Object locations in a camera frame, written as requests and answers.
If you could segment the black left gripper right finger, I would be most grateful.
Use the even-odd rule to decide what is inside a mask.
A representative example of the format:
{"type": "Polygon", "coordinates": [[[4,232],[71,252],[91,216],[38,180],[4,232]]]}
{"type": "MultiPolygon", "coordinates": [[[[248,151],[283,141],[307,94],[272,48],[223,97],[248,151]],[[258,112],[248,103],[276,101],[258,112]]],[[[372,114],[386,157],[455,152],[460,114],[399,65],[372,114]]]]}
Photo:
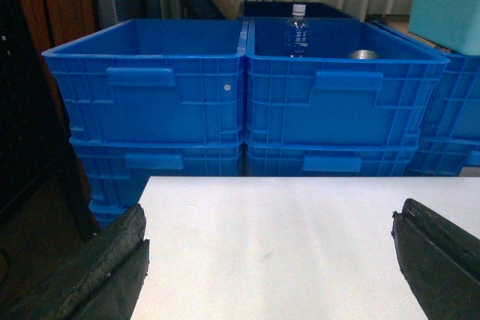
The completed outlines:
{"type": "Polygon", "coordinates": [[[393,213],[400,272],[428,319],[479,318],[479,239],[414,199],[393,213]]]}

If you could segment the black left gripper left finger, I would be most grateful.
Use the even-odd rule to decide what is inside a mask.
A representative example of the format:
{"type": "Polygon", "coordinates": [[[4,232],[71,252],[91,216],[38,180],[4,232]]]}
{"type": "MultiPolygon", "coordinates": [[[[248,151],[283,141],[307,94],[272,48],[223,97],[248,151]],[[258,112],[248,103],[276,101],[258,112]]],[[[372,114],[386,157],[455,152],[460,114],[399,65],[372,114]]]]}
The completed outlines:
{"type": "Polygon", "coordinates": [[[7,306],[7,318],[130,319],[149,269],[145,233],[145,212],[135,205],[7,306]]]}

